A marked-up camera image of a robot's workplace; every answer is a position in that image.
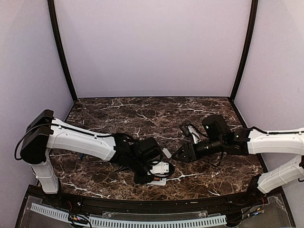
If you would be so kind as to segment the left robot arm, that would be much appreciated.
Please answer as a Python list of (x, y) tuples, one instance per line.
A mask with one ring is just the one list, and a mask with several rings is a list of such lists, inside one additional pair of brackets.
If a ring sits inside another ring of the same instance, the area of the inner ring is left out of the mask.
[(29, 164), (48, 199), (57, 207), (67, 203), (49, 152), (62, 149), (97, 157), (134, 172), (136, 184), (164, 186), (169, 164), (154, 161), (161, 149), (154, 138), (137, 140), (126, 133), (96, 133), (69, 125), (44, 110), (26, 129), (15, 147), (14, 158)]

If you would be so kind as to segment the white battery cover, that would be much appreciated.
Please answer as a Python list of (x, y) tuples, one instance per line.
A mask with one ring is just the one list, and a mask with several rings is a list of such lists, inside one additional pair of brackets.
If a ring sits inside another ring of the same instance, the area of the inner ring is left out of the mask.
[(169, 159), (172, 157), (172, 154), (169, 152), (167, 148), (163, 148), (162, 152), (165, 154), (165, 156)]

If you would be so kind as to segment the white remote control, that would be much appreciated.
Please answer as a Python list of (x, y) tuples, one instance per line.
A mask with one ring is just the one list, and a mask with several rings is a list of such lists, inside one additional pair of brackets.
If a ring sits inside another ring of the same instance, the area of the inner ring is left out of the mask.
[(166, 182), (166, 178), (154, 178), (153, 181), (148, 182), (146, 185), (165, 186)]

